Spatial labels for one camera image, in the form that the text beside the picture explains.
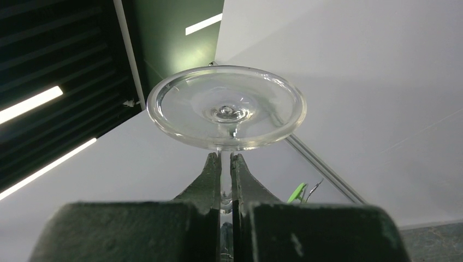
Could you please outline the clear wine glass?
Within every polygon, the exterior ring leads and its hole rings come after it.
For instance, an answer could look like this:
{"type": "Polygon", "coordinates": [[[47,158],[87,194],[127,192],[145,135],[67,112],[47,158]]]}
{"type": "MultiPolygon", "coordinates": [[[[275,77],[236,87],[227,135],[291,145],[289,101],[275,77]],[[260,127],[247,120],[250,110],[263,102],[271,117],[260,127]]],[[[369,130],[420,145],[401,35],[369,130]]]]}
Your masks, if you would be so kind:
{"type": "Polygon", "coordinates": [[[303,122],[307,105],[298,88],[261,69],[212,65],[184,70],[158,83],[146,109],[166,135],[207,150],[220,162],[220,244],[222,261],[237,261],[242,202],[241,151],[271,145],[303,122]]]}

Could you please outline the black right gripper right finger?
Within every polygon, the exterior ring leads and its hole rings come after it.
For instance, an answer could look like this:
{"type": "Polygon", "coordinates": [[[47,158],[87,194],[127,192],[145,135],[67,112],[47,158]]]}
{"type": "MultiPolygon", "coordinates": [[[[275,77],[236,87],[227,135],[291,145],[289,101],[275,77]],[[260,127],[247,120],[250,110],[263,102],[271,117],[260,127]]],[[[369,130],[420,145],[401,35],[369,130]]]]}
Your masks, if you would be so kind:
{"type": "Polygon", "coordinates": [[[371,205],[288,204],[230,157],[235,261],[409,261],[392,218],[371,205]]]}

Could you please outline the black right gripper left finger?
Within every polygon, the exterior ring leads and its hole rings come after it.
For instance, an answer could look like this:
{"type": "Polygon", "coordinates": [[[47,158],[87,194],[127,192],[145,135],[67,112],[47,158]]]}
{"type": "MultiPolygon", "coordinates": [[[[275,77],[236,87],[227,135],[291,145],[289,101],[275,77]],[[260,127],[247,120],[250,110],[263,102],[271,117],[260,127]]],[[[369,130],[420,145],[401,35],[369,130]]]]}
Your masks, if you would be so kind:
{"type": "Polygon", "coordinates": [[[75,202],[48,220],[30,261],[219,261],[219,175],[210,153],[170,201],[75,202]]]}

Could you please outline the green wine glass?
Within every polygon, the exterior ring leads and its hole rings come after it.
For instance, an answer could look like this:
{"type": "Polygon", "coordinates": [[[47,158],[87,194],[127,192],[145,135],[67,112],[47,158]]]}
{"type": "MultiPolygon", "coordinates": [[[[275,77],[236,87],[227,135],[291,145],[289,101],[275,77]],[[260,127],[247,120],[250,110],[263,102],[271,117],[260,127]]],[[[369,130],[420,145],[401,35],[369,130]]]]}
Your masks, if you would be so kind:
{"type": "Polygon", "coordinates": [[[305,193],[306,193],[307,183],[300,183],[296,189],[293,191],[291,196],[288,198],[287,203],[305,203],[305,193]]]}

